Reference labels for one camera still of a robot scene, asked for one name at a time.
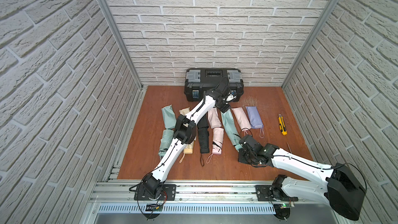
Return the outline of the light pink sleeved umbrella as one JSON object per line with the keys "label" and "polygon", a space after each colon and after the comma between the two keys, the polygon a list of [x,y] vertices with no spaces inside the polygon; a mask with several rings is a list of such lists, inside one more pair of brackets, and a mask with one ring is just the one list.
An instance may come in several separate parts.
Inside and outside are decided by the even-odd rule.
{"label": "light pink sleeved umbrella", "polygon": [[245,135],[248,135],[248,134],[252,135],[251,125],[250,125],[250,122],[249,122],[243,108],[242,107],[233,108],[232,112],[235,115],[235,118],[238,122],[240,131],[243,132]]}

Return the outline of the black umbrella sleeve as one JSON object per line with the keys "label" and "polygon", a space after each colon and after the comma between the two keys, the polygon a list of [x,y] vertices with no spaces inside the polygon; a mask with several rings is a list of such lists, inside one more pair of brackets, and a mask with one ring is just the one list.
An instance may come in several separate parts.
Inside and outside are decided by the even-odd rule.
{"label": "black umbrella sleeve", "polygon": [[197,124],[197,128],[198,128],[198,129],[201,129],[201,128],[208,129],[208,128],[209,128],[207,114],[205,114],[205,115],[199,120],[199,122],[198,122],[198,124]]}

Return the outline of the black sleeved umbrella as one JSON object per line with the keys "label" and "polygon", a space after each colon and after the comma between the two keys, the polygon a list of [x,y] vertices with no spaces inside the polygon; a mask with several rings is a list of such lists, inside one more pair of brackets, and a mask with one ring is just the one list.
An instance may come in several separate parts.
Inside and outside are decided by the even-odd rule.
{"label": "black sleeved umbrella", "polygon": [[203,154],[210,153],[209,150],[209,131],[207,128],[198,128],[198,137],[200,144],[200,163],[205,165]]}

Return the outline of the cream umbrella sleeve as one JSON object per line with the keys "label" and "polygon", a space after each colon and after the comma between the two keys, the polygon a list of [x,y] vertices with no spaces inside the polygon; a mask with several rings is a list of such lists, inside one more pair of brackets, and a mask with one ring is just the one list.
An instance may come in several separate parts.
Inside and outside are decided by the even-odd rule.
{"label": "cream umbrella sleeve", "polygon": [[189,112],[190,112],[190,108],[189,107],[183,108],[182,110],[179,111],[179,113],[181,115],[184,115],[184,116],[186,116]]}

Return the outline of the cream sleeved umbrella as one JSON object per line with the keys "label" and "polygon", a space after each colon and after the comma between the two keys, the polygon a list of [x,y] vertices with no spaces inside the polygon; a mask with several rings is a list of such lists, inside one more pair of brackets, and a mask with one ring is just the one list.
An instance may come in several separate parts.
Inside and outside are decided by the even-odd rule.
{"label": "cream sleeved umbrella", "polygon": [[182,156],[182,158],[180,159],[179,163],[182,163],[182,162],[183,162],[183,160],[184,160],[184,158],[185,158],[186,155],[191,155],[191,154],[193,154],[194,141],[195,141],[195,140],[193,140],[190,144],[188,144],[188,145],[185,147],[185,149],[183,150],[183,156]]}

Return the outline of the mint green sleeved umbrella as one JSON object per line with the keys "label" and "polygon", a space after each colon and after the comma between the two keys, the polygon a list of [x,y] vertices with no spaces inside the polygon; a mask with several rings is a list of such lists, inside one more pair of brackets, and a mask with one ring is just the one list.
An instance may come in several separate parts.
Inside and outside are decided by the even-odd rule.
{"label": "mint green sleeved umbrella", "polygon": [[234,148],[239,151],[240,149],[242,149],[242,145],[241,144],[235,144]]}

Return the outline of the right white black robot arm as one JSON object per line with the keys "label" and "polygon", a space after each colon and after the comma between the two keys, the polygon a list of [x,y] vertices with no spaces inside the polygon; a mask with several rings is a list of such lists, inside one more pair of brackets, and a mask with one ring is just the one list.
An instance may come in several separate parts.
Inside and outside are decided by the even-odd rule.
{"label": "right white black robot arm", "polygon": [[273,145],[262,146],[251,135],[239,142],[238,161],[255,168],[277,168],[301,177],[278,175],[269,186],[256,186],[259,201],[276,205],[278,218],[290,214],[293,202],[306,199],[329,205],[339,215],[358,221],[367,186],[361,185],[345,164],[316,163]]}

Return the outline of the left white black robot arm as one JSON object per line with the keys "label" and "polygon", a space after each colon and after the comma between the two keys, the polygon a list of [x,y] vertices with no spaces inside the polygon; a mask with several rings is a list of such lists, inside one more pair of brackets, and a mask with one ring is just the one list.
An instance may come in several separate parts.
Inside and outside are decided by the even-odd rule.
{"label": "left white black robot arm", "polygon": [[237,95],[232,94],[228,88],[210,89],[205,92],[200,103],[186,115],[177,118],[174,128],[173,139],[166,154],[159,164],[141,180],[143,187],[151,200],[157,200],[161,193],[164,182],[181,152],[190,144],[197,134],[197,124],[213,108],[226,112],[231,108],[229,105]]}

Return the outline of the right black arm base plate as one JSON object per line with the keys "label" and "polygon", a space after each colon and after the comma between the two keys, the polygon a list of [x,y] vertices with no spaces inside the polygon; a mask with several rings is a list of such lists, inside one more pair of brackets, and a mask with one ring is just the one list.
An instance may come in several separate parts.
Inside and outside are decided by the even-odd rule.
{"label": "right black arm base plate", "polygon": [[287,196],[280,187],[272,185],[255,185],[256,194],[259,202],[262,201],[282,201],[296,202],[298,197]]}

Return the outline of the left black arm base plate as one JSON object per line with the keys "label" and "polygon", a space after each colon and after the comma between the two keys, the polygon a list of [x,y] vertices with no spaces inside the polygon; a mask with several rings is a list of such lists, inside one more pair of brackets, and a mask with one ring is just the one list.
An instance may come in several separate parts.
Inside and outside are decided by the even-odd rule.
{"label": "left black arm base plate", "polygon": [[164,184],[162,186],[162,190],[160,191],[160,195],[156,198],[151,197],[150,193],[145,189],[144,186],[139,185],[134,190],[134,200],[135,201],[174,201],[176,195],[176,187],[175,184]]}

